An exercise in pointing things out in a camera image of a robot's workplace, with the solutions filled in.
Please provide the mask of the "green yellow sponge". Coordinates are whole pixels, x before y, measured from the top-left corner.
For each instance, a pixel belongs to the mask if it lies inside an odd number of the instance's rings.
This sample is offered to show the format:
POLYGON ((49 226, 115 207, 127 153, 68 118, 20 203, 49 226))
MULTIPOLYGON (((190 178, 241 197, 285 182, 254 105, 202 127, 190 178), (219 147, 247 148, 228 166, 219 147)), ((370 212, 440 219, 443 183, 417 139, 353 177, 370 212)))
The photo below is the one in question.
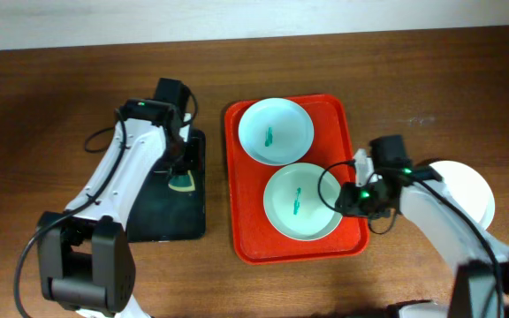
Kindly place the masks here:
POLYGON ((189 193, 195 191, 194 178, 191 172, 186 175, 176 174, 172 176, 168 182, 168 187, 176 192, 189 193))

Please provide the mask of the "light green plate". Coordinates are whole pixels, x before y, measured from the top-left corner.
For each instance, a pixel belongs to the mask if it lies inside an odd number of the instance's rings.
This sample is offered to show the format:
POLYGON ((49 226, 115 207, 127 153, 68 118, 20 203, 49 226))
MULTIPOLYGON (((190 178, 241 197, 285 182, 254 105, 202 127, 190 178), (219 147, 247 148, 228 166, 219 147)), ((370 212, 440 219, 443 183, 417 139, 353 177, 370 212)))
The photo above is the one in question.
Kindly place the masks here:
POLYGON ((324 168, 294 163, 278 170, 265 186, 262 203, 271 225, 289 239, 314 241, 331 234, 342 215, 331 209, 340 184, 324 168))

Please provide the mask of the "white plate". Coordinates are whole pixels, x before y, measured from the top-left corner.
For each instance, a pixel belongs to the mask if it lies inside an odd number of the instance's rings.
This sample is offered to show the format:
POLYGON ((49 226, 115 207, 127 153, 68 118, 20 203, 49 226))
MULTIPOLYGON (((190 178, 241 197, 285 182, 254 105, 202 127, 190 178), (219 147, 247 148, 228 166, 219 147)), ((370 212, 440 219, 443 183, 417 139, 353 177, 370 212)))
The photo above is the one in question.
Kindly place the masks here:
POLYGON ((484 177, 470 166, 455 161, 436 161, 429 165, 447 184, 450 195, 485 230, 495 215, 495 197, 484 177))

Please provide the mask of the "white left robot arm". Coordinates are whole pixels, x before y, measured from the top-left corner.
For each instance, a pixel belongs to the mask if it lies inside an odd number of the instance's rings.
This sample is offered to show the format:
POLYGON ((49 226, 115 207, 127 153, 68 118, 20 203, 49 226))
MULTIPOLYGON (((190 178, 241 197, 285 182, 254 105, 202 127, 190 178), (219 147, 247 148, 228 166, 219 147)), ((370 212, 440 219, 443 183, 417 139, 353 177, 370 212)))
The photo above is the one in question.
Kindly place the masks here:
POLYGON ((145 316, 133 296, 126 226, 151 170, 183 158, 194 118, 173 104, 142 99, 128 100, 116 115, 113 139, 82 191, 36 226, 43 297, 83 317, 145 316))

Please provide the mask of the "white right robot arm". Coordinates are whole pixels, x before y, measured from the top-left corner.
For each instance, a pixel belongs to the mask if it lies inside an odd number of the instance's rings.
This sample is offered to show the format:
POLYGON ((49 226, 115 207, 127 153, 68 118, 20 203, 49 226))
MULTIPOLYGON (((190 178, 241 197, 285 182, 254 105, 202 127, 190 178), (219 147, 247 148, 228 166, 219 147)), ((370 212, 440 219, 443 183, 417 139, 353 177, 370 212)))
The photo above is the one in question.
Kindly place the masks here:
POLYGON ((390 305, 381 317, 509 317, 509 246, 490 235, 447 192, 429 166, 361 169, 363 185, 346 183, 333 210, 342 216, 379 217, 393 208, 414 223, 453 270, 448 306, 431 300, 390 305))

